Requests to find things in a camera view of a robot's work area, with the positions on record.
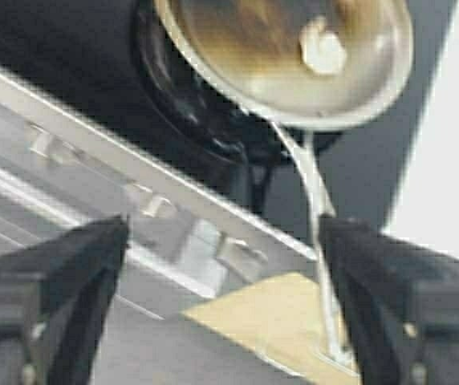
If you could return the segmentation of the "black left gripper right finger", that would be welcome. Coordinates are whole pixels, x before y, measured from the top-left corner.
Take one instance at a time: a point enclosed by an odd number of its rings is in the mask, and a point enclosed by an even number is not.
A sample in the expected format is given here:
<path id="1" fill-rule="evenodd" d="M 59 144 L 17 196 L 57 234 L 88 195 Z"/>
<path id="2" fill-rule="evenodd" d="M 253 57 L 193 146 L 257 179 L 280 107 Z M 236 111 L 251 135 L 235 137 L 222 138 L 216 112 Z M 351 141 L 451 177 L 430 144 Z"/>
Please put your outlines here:
<path id="1" fill-rule="evenodd" d="M 459 259 L 321 216 L 323 248 L 365 384 L 459 384 Z"/>

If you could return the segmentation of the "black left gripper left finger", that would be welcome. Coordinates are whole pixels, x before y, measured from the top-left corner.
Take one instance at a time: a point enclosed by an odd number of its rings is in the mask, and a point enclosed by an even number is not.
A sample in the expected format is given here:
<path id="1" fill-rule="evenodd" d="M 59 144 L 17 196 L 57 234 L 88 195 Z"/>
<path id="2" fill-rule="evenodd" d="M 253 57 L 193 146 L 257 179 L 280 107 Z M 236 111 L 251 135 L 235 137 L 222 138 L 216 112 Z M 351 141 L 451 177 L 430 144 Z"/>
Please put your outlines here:
<path id="1" fill-rule="evenodd" d="M 0 384 L 87 384 L 128 249 L 122 216 L 0 255 Z"/>

